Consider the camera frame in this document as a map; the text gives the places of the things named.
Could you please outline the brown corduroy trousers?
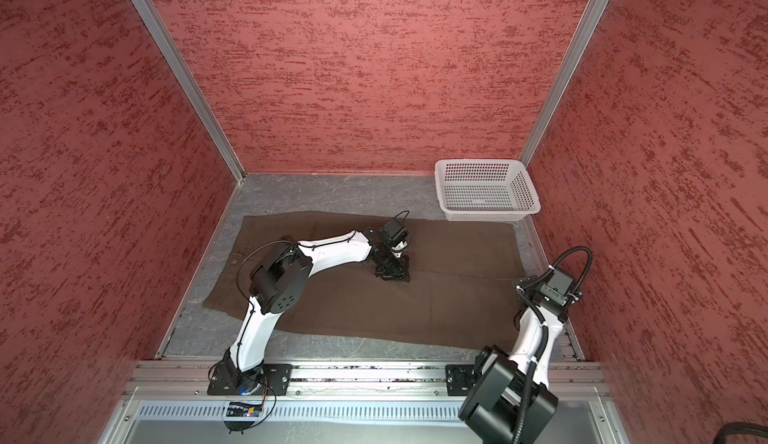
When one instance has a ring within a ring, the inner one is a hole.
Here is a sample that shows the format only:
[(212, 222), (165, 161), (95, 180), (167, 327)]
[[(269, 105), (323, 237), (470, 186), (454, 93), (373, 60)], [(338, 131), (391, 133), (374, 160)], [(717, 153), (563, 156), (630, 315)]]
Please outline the brown corduroy trousers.
[[(246, 216), (203, 305), (242, 320), (248, 308), (245, 274), (275, 240), (330, 238), (385, 222), (382, 216), (320, 211)], [(310, 278), (278, 329), (468, 349), (512, 347), (520, 309), (515, 283), (525, 274), (514, 227), (412, 218), (405, 227), (409, 281), (386, 282), (369, 264), (323, 271)]]

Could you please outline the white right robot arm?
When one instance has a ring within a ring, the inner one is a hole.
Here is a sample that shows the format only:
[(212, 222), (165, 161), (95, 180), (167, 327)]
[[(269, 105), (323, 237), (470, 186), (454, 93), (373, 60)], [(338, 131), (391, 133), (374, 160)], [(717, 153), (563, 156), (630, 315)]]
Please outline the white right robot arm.
[(521, 309), (509, 352), (485, 347), (476, 358), (474, 384), (459, 419), (484, 443), (533, 443), (554, 417), (549, 362), (572, 302), (573, 278), (550, 269), (516, 286)]

